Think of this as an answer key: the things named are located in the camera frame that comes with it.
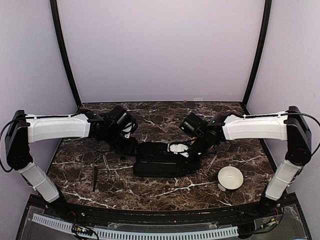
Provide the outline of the black hair clip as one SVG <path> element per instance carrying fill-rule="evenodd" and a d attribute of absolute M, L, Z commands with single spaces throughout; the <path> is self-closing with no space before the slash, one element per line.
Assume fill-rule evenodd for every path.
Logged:
<path fill-rule="evenodd" d="M 92 191 L 96 191 L 96 186 L 97 186 L 97 180 L 98 180 L 98 169 L 97 167 L 94 167 L 94 175 L 93 175 L 93 189 Z"/>

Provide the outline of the black zippered tool case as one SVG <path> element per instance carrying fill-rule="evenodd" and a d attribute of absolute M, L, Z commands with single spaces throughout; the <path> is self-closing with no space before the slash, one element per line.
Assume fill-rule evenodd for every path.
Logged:
<path fill-rule="evenodd" d="M 167 151 L 168 143 L 143 142 L 136 150 L 133 174 L 138 177 L 174 178 L 195 173 L 201 159 L 188 160 Z"/>

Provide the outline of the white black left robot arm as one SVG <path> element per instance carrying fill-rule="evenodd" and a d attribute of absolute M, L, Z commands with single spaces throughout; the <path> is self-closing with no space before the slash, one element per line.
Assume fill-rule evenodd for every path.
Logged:
<path fill-rule="evenodd" d="M 120 106 L 104 114 L 34 115 L 17 110 L 0 133 L 4 138 L 9 167 L 4 171 L 20 173 L 30 187 L 51 204 L 51 210 L 58 217 L 67 218 L 71 208 L 65 203 L 63 193 L 48 177 L 46 169 L 38 163 L 39 155 L 35 149 L 67 138 L 95 138 L 117 152 L 132 156 L 138 145 L 132 136 L 137 128 L 136 119 Z"/>

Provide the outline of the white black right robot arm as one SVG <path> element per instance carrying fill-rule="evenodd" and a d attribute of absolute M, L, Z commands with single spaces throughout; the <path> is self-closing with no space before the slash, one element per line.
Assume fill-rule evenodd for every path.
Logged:
<path fill-rule="evenodd" d="M 255 205 L 255 213 L 266 217 L 275 208 L 275 201 L 312 158 L 312 134 L 305 121 L 306 114 L 296 106 L 286 111 L 258 115 L 229 113 L 210 121 L 189 114 L 179 126 L 191 144 L 169 143 L 167 151 L 181 155 L 187 163 L 198 161 L 212 147 L 226 141 L 267 139 L 285 141 L 287 152 L 264 191 L 264 199 Z"/>

